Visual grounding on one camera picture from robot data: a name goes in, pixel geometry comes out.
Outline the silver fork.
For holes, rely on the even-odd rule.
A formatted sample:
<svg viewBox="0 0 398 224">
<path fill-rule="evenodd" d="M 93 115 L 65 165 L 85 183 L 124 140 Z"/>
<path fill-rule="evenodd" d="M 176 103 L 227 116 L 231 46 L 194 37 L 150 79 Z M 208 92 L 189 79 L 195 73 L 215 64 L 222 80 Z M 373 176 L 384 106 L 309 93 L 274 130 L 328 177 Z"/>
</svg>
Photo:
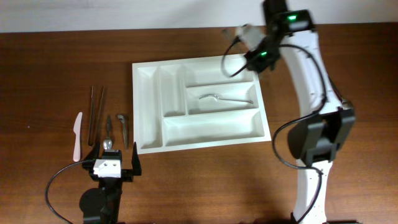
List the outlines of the silver fork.
<svg viewBox="0 0 398 224">
<path fill-rule="evenodd" d="M 216 94 L 205 94 L 200 96 L 198 99 L 204 99 L 204 98 L 214 98 L 215 100 L 221 100 L 221 101 L 234 101 L 234 102 L 240 102 L 240 103 L 249 103 L 249 104 L 253 104 L 254 102 L 252 100 L 240 100 L 240 99 L 231 99 L 231 98 L 223 98 L 220 97 Z"/>
</svg>

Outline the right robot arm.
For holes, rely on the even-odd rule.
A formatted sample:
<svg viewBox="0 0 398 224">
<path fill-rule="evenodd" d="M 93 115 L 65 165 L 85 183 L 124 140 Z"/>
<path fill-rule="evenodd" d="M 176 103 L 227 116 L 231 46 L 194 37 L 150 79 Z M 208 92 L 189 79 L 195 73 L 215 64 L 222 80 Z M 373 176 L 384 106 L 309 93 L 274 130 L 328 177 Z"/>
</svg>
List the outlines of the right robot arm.
<svg viewBox="0 0 398 224">
<path fill-rule="evenodd" d="M 297 170 L 297 199 L 291 223 L 327 223 L 325 198 L 328 176 L 356 117 L 330 80 L 320 53 L 319 36 L 307 9 L 291 11 L 285 1 L 262 3 L 266 32 L 246 28 L 239 36 L 248 48 L 246 68 L 256 73 L 274 69 L 283 59 L 296 91 L 300 116 L 272 137 L 289 129 L 287 144 L 295 163 L 276 154 L 285 166 Z"/>
</svg>

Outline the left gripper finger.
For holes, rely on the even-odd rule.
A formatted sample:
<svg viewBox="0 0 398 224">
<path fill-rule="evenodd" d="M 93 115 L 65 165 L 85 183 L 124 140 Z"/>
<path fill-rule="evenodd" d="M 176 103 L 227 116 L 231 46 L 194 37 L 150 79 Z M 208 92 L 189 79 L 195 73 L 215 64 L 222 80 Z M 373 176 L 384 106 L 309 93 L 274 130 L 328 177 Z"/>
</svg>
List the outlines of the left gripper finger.
<svg viewBox="0 0 398 224">
<path fill-rule="evenodd" d="M 133 144 L 131 164 L 132 164 L 133 174 L 135 176 L 142 175 L 141 162 L 140 162 L 140 159 L 139 159 L 139 155 L 137 153 L 137 142 L 134 142 L 134 144 Z"/>
<path fill-rule="evenodd" d="M 84 158 L 85 161 L 94 161 L 99 157 L 101 143 L 96 141 L 91 147 L 91 151 Z"/>
</svg>

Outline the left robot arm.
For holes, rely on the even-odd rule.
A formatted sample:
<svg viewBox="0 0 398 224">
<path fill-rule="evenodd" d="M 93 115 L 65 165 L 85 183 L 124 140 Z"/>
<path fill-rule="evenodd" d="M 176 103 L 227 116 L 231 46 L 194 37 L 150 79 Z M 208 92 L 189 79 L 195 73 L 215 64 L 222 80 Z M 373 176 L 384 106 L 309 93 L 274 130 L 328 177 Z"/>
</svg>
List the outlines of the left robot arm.
<svg viewBox="0 0 398 224">
<path fill-rule="evenodd" d="M 84 223 L 117 223 L 123 193 L 123 183 L 132 182 L 135 176 L 142 175 L 141 162 L 134 144 L 131 169 L 123 169 L 122 152 L 94 147 L 85 157 L 82 168 L 88 171 L 97 188 L 87 190 L 80 198 L 79 207 L 83 212 Z"/>
</svg>

